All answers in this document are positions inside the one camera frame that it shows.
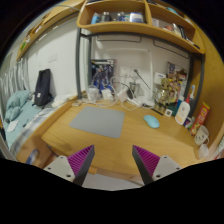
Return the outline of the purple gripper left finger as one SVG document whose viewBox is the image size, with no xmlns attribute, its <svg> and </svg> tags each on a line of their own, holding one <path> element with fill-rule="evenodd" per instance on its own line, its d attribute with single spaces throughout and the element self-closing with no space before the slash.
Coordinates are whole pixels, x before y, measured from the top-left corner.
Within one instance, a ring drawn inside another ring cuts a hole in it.
<svg viewBox="0 0 224 224">
<path fill-rule="evenodd" d="M 94 155 L 94 146 L 90 145 L 68 157 L 59 156 L 46 166 L 44 170 L 78 186 L 82 186 Z"/>
</svg>

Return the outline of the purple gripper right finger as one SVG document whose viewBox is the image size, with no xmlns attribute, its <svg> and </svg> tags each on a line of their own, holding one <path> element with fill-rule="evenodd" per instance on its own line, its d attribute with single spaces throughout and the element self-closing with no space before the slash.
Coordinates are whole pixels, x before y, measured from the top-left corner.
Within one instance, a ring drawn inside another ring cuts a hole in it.
<svg viewBox="0 0 224 224">
<path fill-rule="evenodd" d="M 132 156 L 145 185 L 182 169 L 182 167 L 169 156 L 165 155 L 159 157 L 136 145 L 132 147 Z"/>
</svg>

